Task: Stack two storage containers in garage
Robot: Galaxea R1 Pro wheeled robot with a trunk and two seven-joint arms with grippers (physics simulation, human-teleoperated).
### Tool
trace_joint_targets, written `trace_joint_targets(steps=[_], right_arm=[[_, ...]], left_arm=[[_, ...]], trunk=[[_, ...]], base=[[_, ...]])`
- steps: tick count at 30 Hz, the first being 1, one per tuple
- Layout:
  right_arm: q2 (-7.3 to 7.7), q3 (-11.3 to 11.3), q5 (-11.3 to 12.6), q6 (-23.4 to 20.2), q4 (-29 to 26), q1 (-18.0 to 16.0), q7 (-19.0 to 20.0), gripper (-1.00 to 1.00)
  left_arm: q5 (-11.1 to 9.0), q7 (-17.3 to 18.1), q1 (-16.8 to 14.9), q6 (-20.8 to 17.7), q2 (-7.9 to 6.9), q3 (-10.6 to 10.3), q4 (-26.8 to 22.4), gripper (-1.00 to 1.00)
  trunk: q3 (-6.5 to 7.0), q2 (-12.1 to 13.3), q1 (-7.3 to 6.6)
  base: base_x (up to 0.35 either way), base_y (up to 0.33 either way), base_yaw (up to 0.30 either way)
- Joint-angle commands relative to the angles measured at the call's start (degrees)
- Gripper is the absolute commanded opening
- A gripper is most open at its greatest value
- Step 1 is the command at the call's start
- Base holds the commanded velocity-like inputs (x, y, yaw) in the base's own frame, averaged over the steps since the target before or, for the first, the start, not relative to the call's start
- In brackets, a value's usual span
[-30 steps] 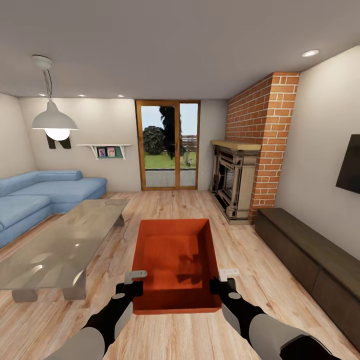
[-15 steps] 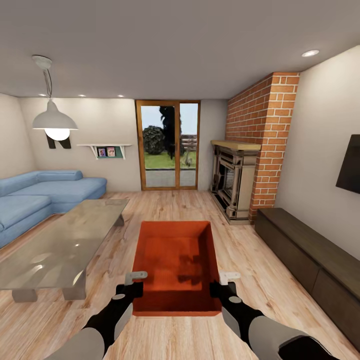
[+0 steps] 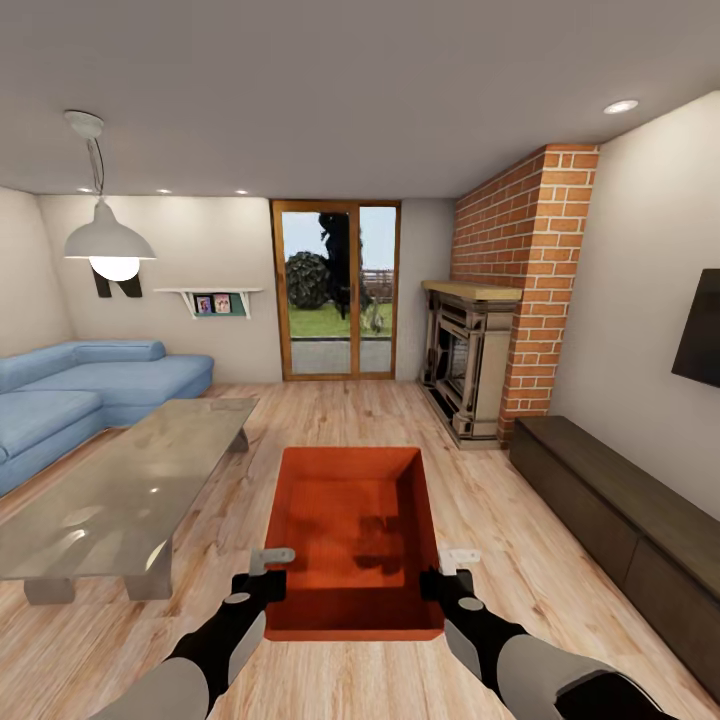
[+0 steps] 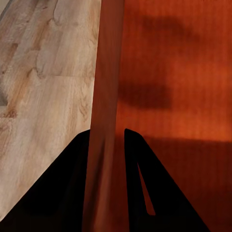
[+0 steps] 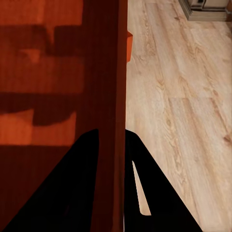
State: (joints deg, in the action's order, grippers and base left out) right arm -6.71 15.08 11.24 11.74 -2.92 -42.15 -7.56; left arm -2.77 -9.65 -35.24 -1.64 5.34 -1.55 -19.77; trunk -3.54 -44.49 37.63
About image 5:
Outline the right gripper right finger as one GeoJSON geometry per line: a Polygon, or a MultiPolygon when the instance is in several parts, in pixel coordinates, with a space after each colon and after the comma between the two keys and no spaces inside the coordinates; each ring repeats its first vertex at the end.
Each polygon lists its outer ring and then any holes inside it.
{"type": "Polygon", "coordinates": [[[125,130],[124,232],[203,232],[139,136],[125,130]],[[151,215],[140,213],[134,161],[151,215]]]}

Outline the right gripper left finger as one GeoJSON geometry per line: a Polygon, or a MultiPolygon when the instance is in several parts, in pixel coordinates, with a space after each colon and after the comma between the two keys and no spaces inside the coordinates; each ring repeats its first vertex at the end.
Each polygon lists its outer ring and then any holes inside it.
{"type": "Polygon", "coordinates": [[[82,134],[3,232],[90,232],[99,130],[82,134]]]}

